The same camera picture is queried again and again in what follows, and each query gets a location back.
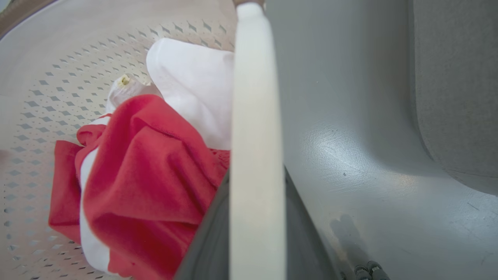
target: laundry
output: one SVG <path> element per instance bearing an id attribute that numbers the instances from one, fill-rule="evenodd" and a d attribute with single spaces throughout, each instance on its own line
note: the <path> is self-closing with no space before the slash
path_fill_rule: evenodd
<path id="1" fill-rule="evenodd" d="M 163 38 L 152 45 L 146 61 L 166 103 L 206 145 L 231 149 L 234 53 Z"/>
<path id="2" fill-rule="evenodd" d="M 81 242 L 96 269 L 171 279 L 228 169 L 229 151 L 209 149 L 153 85 L 124 78 L 110 91 L 111 114 L 78 130 L 84 147 L 56 143 L 49 225 Z"/>

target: gray cushion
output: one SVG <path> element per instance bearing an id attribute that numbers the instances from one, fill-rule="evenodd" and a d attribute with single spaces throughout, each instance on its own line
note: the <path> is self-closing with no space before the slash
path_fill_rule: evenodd
<path id="1" fill-rule="evenodd" d="M 410 4 L 412 101 L 426 148 L 463 184 L 498 195 L 498 1 Z"/>

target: gray floor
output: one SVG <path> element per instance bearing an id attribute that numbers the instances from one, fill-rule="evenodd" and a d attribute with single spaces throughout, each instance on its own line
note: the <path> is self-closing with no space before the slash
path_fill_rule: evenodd
<path id="1" fill-rule="evenodd" d="M 268 0 L 285 164 L 343 270 L 497 279 L 498 198 L 443 172 L 412 125 L 406 5 Z"/>

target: white garment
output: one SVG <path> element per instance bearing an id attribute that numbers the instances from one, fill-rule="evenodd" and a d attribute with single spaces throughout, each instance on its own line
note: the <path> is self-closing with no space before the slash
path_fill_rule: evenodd
<path id="1" fill-rule="evenodd" d="M 156 94 L 160 95 L 159 91 L 154 85 L 143 85 L 137 79 L 135 79 L 131 74 L 125 74 L 116 79 L 111 86 L 106 104 L 106 114 L 112 114 L 116 110 L 116 107 L 127 99 L 141 95 L 141 94 Z M 110 116 L 102 116 L 89 125 L 107 125 Z M 93 163 L 97 157 L 99 148 L 91 151 L 83 160 L 80 168 L 80 186 L 81 186 L 81 201 L 80 201 L 80 236 L 81 236 L 81 248 L 85 253 L 85 258 L 88 263 L 95 269 L 106 272 L 111 275 L 116 275 L 108 270 L 109 261 L 111 259 L 110 250 L 107 245 L 100 241 L 97 236 L 94 235 L 88 221 L 83 211 L 83 197 L 85 193 L 85 188 L 90 176 L 90 171 L 92 170 Z"/>
<path id="2" fill-rule="evenodd" d="M 147 70 L 207 147 L 231 149 L 234 53 L 163 38 L 147 53 Z"/>

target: perforated basket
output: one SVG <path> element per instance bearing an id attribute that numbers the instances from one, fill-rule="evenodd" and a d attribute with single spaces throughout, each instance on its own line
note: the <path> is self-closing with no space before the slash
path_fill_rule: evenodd
<path id="1" fill-rule="evenodd" d="M 3 19 L 51 1 L 17 2 Z M 47 226 L 55 141 L 77 143 L 120 75 L 150 82 L 154 41 L 233 50 L 236 20 L 230 0 L 59 0 L 0 40 L 1 279 L 113 278 Z"/>

